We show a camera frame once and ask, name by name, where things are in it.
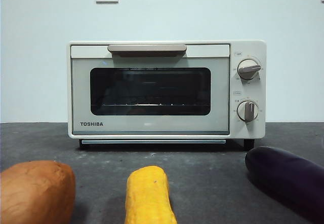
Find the dark gray surface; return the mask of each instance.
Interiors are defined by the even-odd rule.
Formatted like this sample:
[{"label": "dark gray surface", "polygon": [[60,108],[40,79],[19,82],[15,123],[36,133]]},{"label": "dark gray surface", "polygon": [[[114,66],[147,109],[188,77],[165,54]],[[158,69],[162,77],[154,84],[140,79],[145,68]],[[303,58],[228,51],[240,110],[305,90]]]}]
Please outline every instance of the dark gray surface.
[{"label": "dark gray surface", "polygon": [[[324,123],[268,123],[256,146],[289,150],[324,166]],[[126,180],[159,165],[179,224],[312,223],[314,217],[249,179],[242,140],[226,145],[119,145],[78,149],[65,123],[1,124],[1,171],[31,160],[69,164],[76,175],[71,224],[124,223]]]}]

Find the glass window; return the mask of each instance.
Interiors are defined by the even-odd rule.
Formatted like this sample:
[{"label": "glass window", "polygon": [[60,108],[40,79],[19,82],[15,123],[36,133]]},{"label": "glass window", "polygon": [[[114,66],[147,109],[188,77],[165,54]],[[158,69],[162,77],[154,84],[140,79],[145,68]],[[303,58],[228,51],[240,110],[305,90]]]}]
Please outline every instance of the glass window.
[{"label": "glass window", "polygon": [[207,115],[207,68],[94,68],[90,73],[95,115]]}]

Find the eggplant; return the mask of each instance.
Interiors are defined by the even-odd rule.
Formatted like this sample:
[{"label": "eggplant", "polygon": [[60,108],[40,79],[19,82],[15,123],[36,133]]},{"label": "eggplant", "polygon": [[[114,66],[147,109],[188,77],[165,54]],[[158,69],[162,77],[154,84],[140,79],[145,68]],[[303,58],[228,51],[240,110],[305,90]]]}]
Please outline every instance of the eggplant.
[{"label": "eggplant", "polygon": [[250,150],[245,164],[261,184],[324,219],[324,167],[264,146]]}]

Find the control panel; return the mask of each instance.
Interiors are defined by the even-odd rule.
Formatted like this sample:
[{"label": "control panel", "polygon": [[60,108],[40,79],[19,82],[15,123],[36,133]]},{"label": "control panel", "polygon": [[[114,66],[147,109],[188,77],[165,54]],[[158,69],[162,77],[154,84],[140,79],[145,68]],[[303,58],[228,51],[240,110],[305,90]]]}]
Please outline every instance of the control panel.
[{"label": "control panel", "polygon": [[231,49],[231,137],[262,138],[265,135],[266,45],[262,41],[237,42]]}]

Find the temperature knob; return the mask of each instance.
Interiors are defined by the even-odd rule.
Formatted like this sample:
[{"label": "temperature knob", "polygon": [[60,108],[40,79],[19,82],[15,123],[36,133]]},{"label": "temperature knob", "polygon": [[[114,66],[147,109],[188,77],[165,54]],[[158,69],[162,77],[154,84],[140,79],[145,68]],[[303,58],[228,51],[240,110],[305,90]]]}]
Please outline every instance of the temperature knob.
[{"label": "temperature knob", "polygon": [[261,66],[252,59],[243,60],[237,68],[238,75],[244,80],[251,80],[261,69]]},{"label": "temperature knob", "polygon": [[250,122],[258,115],[258,106],[251,101],[244,101],[237,107],[237,115],[245,122]]}]

